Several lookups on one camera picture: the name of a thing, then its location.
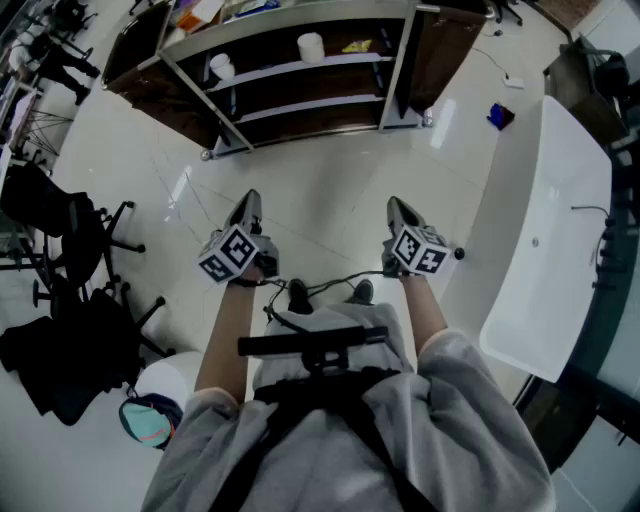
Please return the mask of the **black bathtub faucet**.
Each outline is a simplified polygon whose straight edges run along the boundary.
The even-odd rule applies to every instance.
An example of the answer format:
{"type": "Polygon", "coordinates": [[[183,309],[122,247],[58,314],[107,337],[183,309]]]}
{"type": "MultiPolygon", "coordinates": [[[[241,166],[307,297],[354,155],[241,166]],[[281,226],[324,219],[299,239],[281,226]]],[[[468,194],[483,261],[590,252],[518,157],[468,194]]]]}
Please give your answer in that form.
{"type": "Polygon", "coordinates": [[[579,205],[579,206],[571,206],[572,211],[597,211],[603,213],[605,216],[605,226],[607,228],[613,227],[616,223],[615,219],[611,216],[611,214],[600,206],[595,205],[579,205]]]}

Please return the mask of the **white box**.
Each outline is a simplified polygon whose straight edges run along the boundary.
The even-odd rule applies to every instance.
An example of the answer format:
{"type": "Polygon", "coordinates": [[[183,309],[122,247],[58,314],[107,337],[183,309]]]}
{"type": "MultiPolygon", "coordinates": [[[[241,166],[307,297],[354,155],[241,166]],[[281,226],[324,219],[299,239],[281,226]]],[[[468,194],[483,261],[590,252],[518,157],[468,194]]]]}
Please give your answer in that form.
{"type": "Polygon", "coordinates": [[[210,23],[223,7],[225,0],[198,0],[191,14],[204,23],[210,23]]]}

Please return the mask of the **person's right shoe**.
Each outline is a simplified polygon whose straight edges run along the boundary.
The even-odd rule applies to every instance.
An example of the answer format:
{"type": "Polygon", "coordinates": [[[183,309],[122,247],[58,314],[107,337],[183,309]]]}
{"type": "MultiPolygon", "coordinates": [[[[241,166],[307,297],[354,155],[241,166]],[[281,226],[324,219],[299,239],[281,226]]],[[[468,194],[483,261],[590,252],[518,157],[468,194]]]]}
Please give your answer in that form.
{"type": "Polygon", "coordinates": [[[354,288],[349,303],[371,305],[374,297],[374,286],[369,279],[363,279],[354,288]]]}

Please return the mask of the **white cup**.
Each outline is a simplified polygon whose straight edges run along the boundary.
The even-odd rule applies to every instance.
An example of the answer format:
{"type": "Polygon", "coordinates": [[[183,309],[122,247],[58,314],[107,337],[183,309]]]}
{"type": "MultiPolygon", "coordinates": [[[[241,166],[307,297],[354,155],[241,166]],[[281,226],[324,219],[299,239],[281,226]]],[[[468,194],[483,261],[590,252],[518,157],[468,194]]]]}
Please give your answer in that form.
{"type": "Polygon", "coordinates": [[[209,61],[209,68],[221,81],[228,81],[235,77],[235,66],[226,53],[213,56],[209,61]]]}
{"type": "Polygon", "coordinates": [[[319,64],[325,58],[322,37],[316,32],[300,35],[297,39],[300,59],[306,64],[319,64]]]}

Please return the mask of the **black chest-mounted device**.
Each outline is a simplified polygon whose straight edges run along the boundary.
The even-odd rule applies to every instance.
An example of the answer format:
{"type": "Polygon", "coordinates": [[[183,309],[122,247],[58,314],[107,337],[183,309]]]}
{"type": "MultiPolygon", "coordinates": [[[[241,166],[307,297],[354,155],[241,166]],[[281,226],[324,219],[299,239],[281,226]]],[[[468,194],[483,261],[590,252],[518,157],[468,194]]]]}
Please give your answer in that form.
{"type": "Polygon", "coordinates": [[[298,332],[238,340],[238,354],[260,359],[299,356],[304,368],[312,375],[326,368],[349,368],[349,352],[365,346],[385,343],[389,336],[386,326],[362,326],[316,332],[298,332]]]}

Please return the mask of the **person's shoe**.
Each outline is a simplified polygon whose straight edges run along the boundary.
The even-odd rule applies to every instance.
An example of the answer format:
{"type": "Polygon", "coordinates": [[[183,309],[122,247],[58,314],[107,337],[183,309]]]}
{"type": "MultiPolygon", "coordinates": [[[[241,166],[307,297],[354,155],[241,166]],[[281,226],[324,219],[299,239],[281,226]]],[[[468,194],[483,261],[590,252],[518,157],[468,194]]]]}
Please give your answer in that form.
{"type": "Polygon", "coordinates": [[[374,297],[374,286],[369,279],[363,279],[354,288],[349,303],[371,305],[374,297]]]}
{"type": "Polygon", "coordinates": [[[301,279],[294,278],[289,281],[288,297],[288,310],[290,312],[300,315],[309,315],[313,313],[314,308],[309,301],[308,288],[301,279]]]}

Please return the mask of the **person's right forearm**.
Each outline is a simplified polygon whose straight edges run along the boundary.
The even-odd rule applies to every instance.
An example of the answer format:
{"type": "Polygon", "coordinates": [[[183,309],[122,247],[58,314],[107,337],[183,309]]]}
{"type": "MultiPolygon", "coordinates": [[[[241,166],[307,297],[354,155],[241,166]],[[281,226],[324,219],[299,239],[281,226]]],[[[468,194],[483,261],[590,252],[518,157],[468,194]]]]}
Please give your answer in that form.
{"type": "Polygon", "coordinates": [[[424,276],[403,275],[400,282],[405,293],[416,354],[419,355],[433,336],[447,328],[447,323],[424,276]]]}

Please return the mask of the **person's left forearm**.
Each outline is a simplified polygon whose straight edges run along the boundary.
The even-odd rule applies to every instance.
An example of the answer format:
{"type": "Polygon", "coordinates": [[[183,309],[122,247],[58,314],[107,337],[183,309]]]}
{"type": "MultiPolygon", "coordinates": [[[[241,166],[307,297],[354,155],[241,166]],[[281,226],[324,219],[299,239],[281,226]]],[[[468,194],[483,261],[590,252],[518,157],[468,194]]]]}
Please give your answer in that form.
{"type": "Polygon", "coordinates": [[[251,334],[254,287],[226,287],[196,378],[195,390],[220,389],[238,404],[244,402],[248,362],[238,352],[238,340],[251,334]]]}

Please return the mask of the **dark wooden cabinet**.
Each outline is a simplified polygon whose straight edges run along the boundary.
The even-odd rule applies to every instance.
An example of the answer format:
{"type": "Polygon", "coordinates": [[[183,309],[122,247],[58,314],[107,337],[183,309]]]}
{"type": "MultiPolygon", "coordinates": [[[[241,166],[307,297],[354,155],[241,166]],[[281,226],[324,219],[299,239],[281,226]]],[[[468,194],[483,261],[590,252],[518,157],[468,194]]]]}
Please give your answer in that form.
{"type": "Polygon", "coordinates": [[[629,135],[628,111],[640,102],[640,79],[631,80],[621,53],[598,49],[580,36],[560,46],[543,76],[545,93],[597,143],[609,145],[629,135]]]}

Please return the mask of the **steel shelf cart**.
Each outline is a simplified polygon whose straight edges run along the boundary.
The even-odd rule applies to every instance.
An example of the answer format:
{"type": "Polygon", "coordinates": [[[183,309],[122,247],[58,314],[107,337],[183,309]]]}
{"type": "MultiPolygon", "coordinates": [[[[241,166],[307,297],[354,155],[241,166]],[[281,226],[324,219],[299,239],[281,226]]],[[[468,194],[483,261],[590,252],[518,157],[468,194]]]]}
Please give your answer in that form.
{"type": "Polygon", "coordinates": [[[420,0],[278,0],[280,6],[235,17],[223,8],[217,23],[179,37],[170,5],[157,56],[221,121],[229,141],[201,150],[205,160],[314,137],[362,131],[422,128],[420,114],[398,100],[398,82],[416,5],[420,0]],[[297,39],[323,39],[319,64],[300,59],[297,39]],[[371,39],[368,53],[342,53],[371,39]],[[235,77],[219,80],[210,59],[226,53],[235,77]]]}

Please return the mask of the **black office chair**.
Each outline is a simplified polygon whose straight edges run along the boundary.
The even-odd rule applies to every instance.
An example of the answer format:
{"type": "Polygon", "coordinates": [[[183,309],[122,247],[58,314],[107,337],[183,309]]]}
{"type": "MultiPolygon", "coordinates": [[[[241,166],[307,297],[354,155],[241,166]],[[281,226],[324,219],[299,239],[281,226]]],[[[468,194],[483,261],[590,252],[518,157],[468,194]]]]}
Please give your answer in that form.
{"type": "Polygon", "coordinates": [[[139,319],[128,303],[130,285],[116,300],[98,289],[83,302],[66,294],[56,299],[58,313],[11,327],[0,335],[0,364],[15,371],[42,416],[51,413],[73,426],[101,393],[133,387],[145,368],[143,352],[160,358],[175,353],[151,342],[142,332],[166,305],[158,297],[139,319]]]}
{"type": "Polygon", "coordinates": [[[34,163],[10,166],[0,193],[0,210],[11,220],[60,240],[61,254],[48,267],[62,267],[77,289],[91,279],[101,262],[107,268],[108,285],[120,281],[113,270],[112,248],[146,251],[143,244],[132,246],[113,237],[123,212],[135,207],[134,202],[124,201],[110,215],[104,208],[97,209],[86,193],[63,191],[34,163]]]}

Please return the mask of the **blue floor object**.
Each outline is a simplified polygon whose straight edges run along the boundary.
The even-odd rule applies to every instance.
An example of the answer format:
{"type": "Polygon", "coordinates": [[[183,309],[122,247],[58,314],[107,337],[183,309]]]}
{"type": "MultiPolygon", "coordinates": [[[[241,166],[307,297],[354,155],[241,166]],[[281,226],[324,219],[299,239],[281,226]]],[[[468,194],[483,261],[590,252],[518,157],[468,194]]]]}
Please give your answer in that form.
{"type": "Polygon", "coordinates": [[[500,103],[494,103],[487,116],[487,120],[499,131],[509,126],[514,118],[515,114],[500,103]]]}

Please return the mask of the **person's grey shirt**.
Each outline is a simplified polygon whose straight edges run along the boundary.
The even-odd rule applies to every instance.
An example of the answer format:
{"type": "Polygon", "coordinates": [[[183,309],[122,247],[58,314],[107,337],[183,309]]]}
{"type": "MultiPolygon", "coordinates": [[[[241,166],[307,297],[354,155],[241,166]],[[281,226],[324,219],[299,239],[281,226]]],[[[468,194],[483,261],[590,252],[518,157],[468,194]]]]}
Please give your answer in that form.
{"type": "MultiPolygon", "coordinates": [[[[476,348],[459,332],[430,337],[415,362],[388,304],[283,312],[268,335],[385,326],[388,340],[351,353],[354,370],[391,376],[364,394],[391,461],[437,512],[553,512],[546,464],[476,348]]],[[[224,480],[267,431],[274,406],[195,392],[151,481],[142,512],[209,512],[224,480]]],[[[401,512],[382,461],[340,417],[309,413],[260,461],[241,512],[401,512]]]]}

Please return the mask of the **person's left shoe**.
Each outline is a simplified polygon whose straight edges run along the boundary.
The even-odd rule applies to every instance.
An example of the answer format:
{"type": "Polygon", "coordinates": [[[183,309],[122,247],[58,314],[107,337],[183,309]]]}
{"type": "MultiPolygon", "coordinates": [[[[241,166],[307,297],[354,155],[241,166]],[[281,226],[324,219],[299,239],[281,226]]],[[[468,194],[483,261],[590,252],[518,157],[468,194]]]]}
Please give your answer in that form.
{"type": "Polygon", "coordinates": [[[308,288],[301,279],[294,278],[289,281],[288,297],[288,310],[290,312],[300,315],[309,315],[313,313],[314,308],[309,301],[308,288]]]}

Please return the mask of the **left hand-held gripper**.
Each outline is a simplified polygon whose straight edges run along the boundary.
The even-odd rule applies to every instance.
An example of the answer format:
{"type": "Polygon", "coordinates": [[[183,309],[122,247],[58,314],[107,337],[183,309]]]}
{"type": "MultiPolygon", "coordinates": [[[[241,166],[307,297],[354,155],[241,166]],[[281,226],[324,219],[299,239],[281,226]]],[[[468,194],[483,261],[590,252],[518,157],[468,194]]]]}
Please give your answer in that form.
{"type": "Polygon", "coordinates": [[[212,233],[199,256],[199,267],[217,284],[239,279],[251,264],[264,278],[279,275],[279,251],[271,238],[250,234],[262,222],[262,199],[250,189],[227,217],[223,230],[212,233]]]}

